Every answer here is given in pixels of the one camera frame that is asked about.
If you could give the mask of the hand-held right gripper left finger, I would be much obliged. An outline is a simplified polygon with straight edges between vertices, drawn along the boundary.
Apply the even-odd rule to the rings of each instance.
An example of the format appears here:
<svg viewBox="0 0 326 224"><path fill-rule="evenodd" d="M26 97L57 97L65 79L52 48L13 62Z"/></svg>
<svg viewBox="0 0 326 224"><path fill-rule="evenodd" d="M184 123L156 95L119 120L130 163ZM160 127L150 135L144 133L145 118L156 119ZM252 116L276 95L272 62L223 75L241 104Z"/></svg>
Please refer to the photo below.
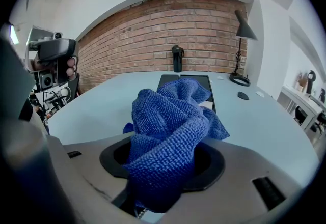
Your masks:
<svg viewBox="0 0 326 224"><path fill-rule="evenodd" d="M116 135L97 141L63 145L47 137L47 146L59 183L68 197L77 224L138 224L138 219L112 204L127 181L109 174L100 164L100 153L129 137Z"/></svg>

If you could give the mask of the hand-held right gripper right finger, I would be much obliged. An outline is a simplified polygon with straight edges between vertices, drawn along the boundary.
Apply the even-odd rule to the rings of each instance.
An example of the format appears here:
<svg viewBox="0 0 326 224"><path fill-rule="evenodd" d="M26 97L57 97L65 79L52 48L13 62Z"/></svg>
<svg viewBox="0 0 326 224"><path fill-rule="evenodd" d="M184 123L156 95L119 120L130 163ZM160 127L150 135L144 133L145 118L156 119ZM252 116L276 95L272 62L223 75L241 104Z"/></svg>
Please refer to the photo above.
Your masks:
<svg viewBox="0 0 326 224"><path fill-rule="evenodd" d="M274 144L253 150L210 141L225 159L209 188L185 193L157 224L271 224L310 181L310 144Z"/></svg>

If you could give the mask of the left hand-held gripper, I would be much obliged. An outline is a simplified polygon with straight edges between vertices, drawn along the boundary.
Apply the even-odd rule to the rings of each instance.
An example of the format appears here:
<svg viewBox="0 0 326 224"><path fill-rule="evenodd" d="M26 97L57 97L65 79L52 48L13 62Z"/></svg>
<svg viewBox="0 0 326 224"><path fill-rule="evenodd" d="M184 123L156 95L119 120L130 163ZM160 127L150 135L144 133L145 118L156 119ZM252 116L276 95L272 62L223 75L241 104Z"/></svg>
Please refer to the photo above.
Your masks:
<svg viewBox="0 0 326 224"><path fill-rule="evenodd" d="M44 30L40 27L33 26L30 30L26 48L25 48L25 65L27 71L32 74L35 85L36 85L36 91L45 91L52 87L60 86L71 79L66 74L66 70L68 69L67 61L70 58L76 59L76 66L75 66L75 72L77 71L77 65L78 65L78 44L76 42L76 49L73 54L73 56L66 58L62 57L54 61L50 62L40 62L38 58L38 51L37 51L37 42L40 41L47 41L47 40L53 40L53 39L60 39L64 38L63 34L61 32L52 32L48 30ZM40 70L40 71L31 71L28 67L29 59L38 58L38 62L42 65L47 66L49 63L54 63L55 69L54 70Z"/></svg>

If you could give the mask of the blue microfibre cloth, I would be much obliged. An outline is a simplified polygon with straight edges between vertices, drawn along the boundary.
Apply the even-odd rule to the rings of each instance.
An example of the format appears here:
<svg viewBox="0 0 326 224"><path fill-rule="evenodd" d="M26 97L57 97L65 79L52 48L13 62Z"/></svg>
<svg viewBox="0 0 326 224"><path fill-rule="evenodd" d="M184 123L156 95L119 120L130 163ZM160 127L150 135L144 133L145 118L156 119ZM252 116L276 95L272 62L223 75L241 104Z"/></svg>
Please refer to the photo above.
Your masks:
<svg viewBox="0 0 326 224"><path fill-rule="evenodd" d="M165 213L194 173L194 150L208 137L226 139L216 113L203 106L210 91L191 78L139 91L132 103L133 130L125 168L138 206Z"/></svg>

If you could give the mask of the person's left hand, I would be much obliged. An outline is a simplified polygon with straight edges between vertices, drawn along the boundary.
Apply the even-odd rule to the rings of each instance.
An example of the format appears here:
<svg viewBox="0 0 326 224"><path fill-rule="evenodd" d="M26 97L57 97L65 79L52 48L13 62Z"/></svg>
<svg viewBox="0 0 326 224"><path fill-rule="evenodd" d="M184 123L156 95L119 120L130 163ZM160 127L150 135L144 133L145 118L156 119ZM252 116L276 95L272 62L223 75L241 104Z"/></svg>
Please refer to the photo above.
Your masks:
<svg viewBox="0 0 326 224"><path fill-rule="evenodd" d="M76 59L70 58L67 61L68 69L66 70L66 74L69 77L69 79L73 80L75 79L75 66L76 66ZM54 70L55 65L54 63L49 63L47 66L42 65L38 62L38 58L29 59L28 67L31 71L40 71L40 70Z"/></svg>

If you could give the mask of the white office desk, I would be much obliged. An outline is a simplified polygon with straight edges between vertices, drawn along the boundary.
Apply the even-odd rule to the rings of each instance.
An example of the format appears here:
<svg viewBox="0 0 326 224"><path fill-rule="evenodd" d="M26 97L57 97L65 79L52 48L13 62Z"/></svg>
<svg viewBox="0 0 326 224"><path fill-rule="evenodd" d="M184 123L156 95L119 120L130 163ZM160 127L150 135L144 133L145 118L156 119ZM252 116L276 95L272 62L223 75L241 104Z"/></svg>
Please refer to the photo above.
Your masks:
<svg viewBox="0 0 326 224"><path fill-rule="evenodd" d="M277 101L299 124L312 144L325 136L322 123L318 121L326 114L326 106L310 94L291 86L283 85Z"/></svg>

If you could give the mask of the dried plant in pot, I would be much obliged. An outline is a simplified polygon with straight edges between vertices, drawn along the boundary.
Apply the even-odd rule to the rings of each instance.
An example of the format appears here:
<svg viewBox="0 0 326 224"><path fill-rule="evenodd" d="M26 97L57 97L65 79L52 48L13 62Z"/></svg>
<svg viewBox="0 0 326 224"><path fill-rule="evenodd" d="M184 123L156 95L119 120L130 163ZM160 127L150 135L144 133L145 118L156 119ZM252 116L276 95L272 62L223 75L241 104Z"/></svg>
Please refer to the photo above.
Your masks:
<svg viewBox="0 0 326 224"><path fill-rule="evenodd" d="M307 76L306 74L299 72L297 77L296 77L296 89L302 92L306 86L307 83Z"/></svg>

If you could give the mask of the black telephone base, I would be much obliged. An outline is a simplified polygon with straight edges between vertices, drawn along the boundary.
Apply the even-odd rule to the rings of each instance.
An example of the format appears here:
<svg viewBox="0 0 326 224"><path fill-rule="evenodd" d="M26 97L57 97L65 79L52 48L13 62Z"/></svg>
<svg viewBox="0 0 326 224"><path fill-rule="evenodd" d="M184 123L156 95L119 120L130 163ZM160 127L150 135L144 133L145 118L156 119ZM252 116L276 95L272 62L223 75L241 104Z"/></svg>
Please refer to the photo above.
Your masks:
<svg viewBox="0 0 326 224"><path fill-rule="evenodd" d="M205 89L210 91L210 96L209 98L206 100L206 104L205 106L207 108L210 108L211 110L213 110L214 112L216 112L215 109L215 102L214 102L214 97L213 97L213 92L212 92L212 88L211 88L211 82L209 79L208 75L186 75L186 74L181 74L181 75L172 75L172 74L164 74L161 76L159 84L158 84L158 89L169 83L172 81L176 81L179 79L194 79L196 80L202 87L204 87Z"/></svg>

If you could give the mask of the black drinking bottle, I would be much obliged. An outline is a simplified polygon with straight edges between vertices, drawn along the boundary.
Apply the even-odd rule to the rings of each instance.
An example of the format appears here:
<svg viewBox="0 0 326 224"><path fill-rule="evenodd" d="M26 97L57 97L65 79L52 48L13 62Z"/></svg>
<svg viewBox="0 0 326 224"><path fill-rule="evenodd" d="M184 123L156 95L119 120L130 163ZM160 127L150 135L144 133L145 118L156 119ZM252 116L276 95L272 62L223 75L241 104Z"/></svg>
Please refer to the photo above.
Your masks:
<svg viewBox="0 0 326 224"><path fill-rule="evenodd" d="M173 54L173 71L180 73L182 71L182 60L184 57L184 49L178 45L172 47Z"/></svg>

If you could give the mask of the black desk lamp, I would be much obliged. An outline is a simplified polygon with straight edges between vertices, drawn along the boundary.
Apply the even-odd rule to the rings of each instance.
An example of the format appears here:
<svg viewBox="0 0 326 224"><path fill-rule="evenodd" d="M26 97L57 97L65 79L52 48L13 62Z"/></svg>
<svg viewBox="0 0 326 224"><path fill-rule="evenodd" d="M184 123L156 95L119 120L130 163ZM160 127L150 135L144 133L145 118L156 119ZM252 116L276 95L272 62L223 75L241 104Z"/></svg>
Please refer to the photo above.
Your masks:
<svg viewBox="0 0 326 224"><path fill-rule="evenodd" d="M244 19L244 17L241 14L240 10L235 10L234 11L235 16L239 22L239 27L236 33L236 37L239 38L239 47L238 51L236 53L236 65L232 73L229 75L230 81L233 83L244 86L244 87L249 87L251 85L250 80L247 77L242 76L241 74L238 73L238 69L240 66L240 58L241 58L241 40L242 39L250 39L250 40L256 40L257 37L252 31L252 29L249 27L247 21Z"/></svg>

